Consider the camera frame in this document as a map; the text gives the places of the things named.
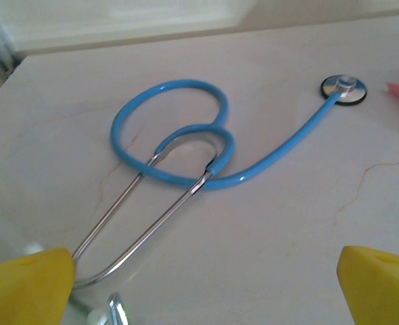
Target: blue stethoscope tubing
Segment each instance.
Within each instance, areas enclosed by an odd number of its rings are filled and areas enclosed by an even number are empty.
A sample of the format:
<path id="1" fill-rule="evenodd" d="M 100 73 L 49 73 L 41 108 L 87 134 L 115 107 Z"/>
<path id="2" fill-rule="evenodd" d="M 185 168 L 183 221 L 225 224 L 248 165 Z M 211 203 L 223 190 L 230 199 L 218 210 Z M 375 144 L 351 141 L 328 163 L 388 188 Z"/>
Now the blue stethoscope tubing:
<path id="1" fill-rule="evenodd" d="M 227 119 L 229 104 L 228 99 L 225 94 L 217 87 L 203 81 L 197 81 L 192 79 L 182 79 L 169 81 L 166 83 L 162 83 L 160 85 L 156 85 L 143 93 L 140 93 L 136 97 L 134 97 L 131 101 L 129 101 L 116 115 L 110 132 L 110 139 L 112 147 L 118 157 L 125 162 L 127 165 L 132 168 L 138 170 L 138 172 L 153 177 L 159 181 L 163 181 L 165 183 L 169 183 L 174 186 L 179 186 L 182 188 L 190 187 L 196 179 L 181 177 L 178 175 L 174 175 L 172 173 L 168 173 L 157 169 L 155 167 L 147 166 L 145 163 L 137 160 L 133 156 L 131 156 L 122 146 L 121 144 L 121 134 L 123 124 L 128 118 L 128 116 L 138 108 L 143 102 L 152 98 L 155 95 L 163 93 L 165 91 L 170 91 L 173 89 L 180 88 L 194 88 L 201 89 L 210 95 L 214 96 L 218 101 L 219 111 L 216 115 L 216 118 L 210 124 L 201 124 L 201 125 L 189 125 L 183 127 L 171 135 L 169 135 L 155 150 L 155 154 L 160 153 L 165 149 L 165 147 L 175 138 L 180 135 L 188 134 L 188 133 L 198 133 L 198 132 L 209 132 L 214 133 L 215 135 L 222 138 L 225 142 L 225 148 L 220 153 L 218 158 L 209 164 L 206 168 L 207 171 L 212 172 L 213 175 L 217 175 L 221 169 L 228 163 L 231 158 L 232 153 L 235 149 L 235 142 L 231 134 L 226 131 L 222 126 Z M 235 186 L 237 184 L 243 183 L 257 174 L 261 173 L 271 164 L 273 164 L 276 160 L 280 159 L 287 152 L 289 152 L 292 148 L 294 148 L 304 137 L 314 129 L 314 127 L 321 121 L 321 119 L 327 114 L 327 112 L 332 108 L 332 106 L 338 101 L 340 94 L 338 92 L 332 93 L 329 98 L 323 103 L 323 105 L 306 121 L 306 123 L 300 127 L 290 138 L 284 141 L 279 147 L 274 149 L 271 153 L 267 154 L 265 157 L 261 158 L 259 161 L 255 162 L 253 165 L 248 168 L 239 171 L 238 173 L 234 173 L 225 177 L 213 177 L 209 179 L 203 189 L 205 190 L 220 190 L 223 188 L 229 188 L 231 186 Z"/>

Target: stethoscope chest piece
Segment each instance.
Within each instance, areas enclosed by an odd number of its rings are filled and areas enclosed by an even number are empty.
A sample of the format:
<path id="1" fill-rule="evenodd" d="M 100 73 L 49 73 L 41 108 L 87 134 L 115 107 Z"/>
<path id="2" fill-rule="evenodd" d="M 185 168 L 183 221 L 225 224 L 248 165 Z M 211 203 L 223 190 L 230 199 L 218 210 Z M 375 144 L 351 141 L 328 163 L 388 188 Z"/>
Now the stethoscope chest piece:
<path id="1" fill-rule="evenodd" d="M 321 93 L 324 98 L 329 98 L 332 93 L 340 93 L 337 105 L 352 106 L 365 100 L 368 89 L 357 78 L 343 74 L 331 76 L 321 83 Z"/>

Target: marble countertop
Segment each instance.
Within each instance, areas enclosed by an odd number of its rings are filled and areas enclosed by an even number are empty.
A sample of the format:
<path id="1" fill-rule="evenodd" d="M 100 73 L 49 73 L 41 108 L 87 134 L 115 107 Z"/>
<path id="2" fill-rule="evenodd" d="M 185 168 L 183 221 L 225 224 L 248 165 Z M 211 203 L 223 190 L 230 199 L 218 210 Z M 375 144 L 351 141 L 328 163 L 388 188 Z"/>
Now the marble countertop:
<path id="1" fill-rule="evenodd" d="M 73 251 L 135 176 L 109 143 L 115 114 L 158 83 L 200 79 L 227 94 L 230 174 L 302 125 L 323 102 L 321 81 L 339 73 L 366 83 L 362 104 L 336 106 L 253 180 L 198 194 L 128 265 L 78 295 L 102 306 L 119 290 L 134 325 L 352 324 L 335 272 L 343 246 L 399 254 L 399 99 L 386 92 L 399 83 L 399 17 L 27 57 L 0 90 L 0 218 Z M 200 91 L 165 93 L 133 114 L 123 142 L 146 160 L 170 132 L 216 111 Z M 195 177 L 207 157 L 186 145 L 160 168 Z M 107 265 L 181 193 L 144 180 L 78 273 Z"/>

